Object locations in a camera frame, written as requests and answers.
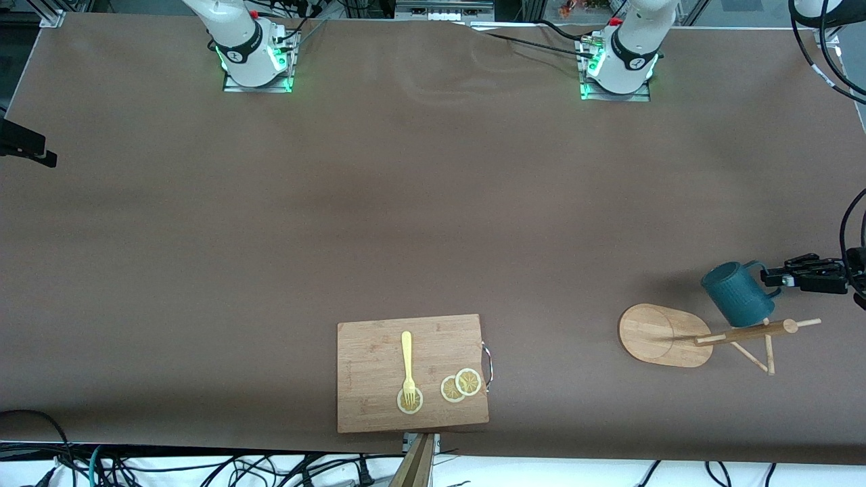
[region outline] lemon slice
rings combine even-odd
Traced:
[[[457,384],[454,382],[454,378],[455,375],[449,375],[443,379],[442,385],[439,386],[439,391],[442,393],[442,397],[444,397],[448,402],[460,402],[466,397],[463,393],[457,390]]]
[[[406,402],[403,400],[403,389],[397,391],[397,409],[405,412],[406,414],[415,414],[416,412],[420,411],[421,406],[424,404],[424,395],[421,394],[421,389],[417,387],[415,388],[415,395],[417,401],[415,404],[410,405],[406,404]]]
[[[471,368],[464,368],[455,375],[457,390],[464,396],[474,396],[481,391],[481,376]]]

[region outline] wooden cutting board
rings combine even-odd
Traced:
[[[421,410],[397,409],[405,379],[400,335],[412,333],[412,379]],[[443,379],[464,368],[481,370],[478,315],[355,321],[337,325],[337,431],[416,431],[487,423],[484,386],[458,403],[440,393]]]

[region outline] teal mug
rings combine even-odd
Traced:
[[[746,264],[729,262],[710,270],[701,279],[701,286],[735,328],[751,327],[768,318],[776,308],[772,299],[782,292],[782,288],[778,288],[765,293],[749,275],[748,269],[753,265],[766,270],[766,266],[758,261]]]

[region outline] fork handle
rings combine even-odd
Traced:
[[[401,336],[403,340],[403,365],[406,367],[406,379],[412,378],[412,334],[404,331]]]

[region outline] brown table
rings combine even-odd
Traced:
[[[449,23],[329,23],[294,93],[224,94],[207,39],[195,17],[42,32],[9,117],[60,164],[0,166],[3,409],[75,441],[395,451],[336,432],[336,323],[478,313],[490,423],[443,448],[866,458],[850,296],[779,298],[824,325],[778,341],[775,377],[617,342],[638,302],[724,328],[698,285],[717,263],[837,255],[866,138],[790,32],[675,30],[643,104],[582,101],[570,56]]]

